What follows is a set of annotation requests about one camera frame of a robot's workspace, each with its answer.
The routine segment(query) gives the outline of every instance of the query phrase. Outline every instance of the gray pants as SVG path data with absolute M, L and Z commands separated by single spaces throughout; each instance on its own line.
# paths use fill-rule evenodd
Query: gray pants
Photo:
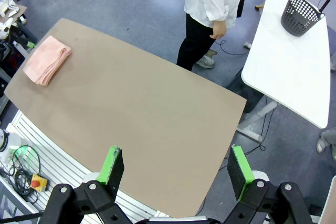
M 336 127 L 327 131 L 323 131 L 321 139 L 329 145 L 336 145 Z
M 336 70 L 336 52 L 330 58 L 330 69 Z

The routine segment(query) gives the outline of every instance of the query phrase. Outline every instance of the bolt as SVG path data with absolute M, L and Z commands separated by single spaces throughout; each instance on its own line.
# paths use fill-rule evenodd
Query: bolt
M 95 184 L 91 184 L 91 185 L 89 185 L 89 188 L 90 188 L 91 190 L 95 190 L 96 185 L 95 185 Z
M 257 183 L 257 186 L 258 186 L 258 187 L 264 187 L 264 185 L 265 185 L 265 184 L 264 184 L 264 182 L 262 182 L 262 181 L 259 181 L 259 182 Z
M 291 190 L 291 189 L 292 189 L 292 186 L 289 185 L 289 184 L 286 184 L 286 185 L 285 185 L 285 189 L 286 189 L 286 190 Z

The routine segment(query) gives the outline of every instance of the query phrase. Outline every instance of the hand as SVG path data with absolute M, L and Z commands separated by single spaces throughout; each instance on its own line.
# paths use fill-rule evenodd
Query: hand
M 214 21 L 213 23 L 214 34 L 210 35 L 212 39 L 220 39 L 226 34 L 226 23 L 224 21 Z

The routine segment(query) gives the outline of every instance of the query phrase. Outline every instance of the black basket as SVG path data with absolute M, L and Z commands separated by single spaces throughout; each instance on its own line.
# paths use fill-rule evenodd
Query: black basket
M 288 0 L 281 23 L 287 32 L 300 37 L 324 17 L 322 14 L 306 0 Z

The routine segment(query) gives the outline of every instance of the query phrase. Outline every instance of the folded pink towel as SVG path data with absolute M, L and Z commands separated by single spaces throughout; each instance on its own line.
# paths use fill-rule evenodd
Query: folded pink towel
M 23 72 L 36 84 L 46 86 L 70 54 L 70 47 L 59 42 L 53 36 L 49 36 L 36 48 L 23 68 Z

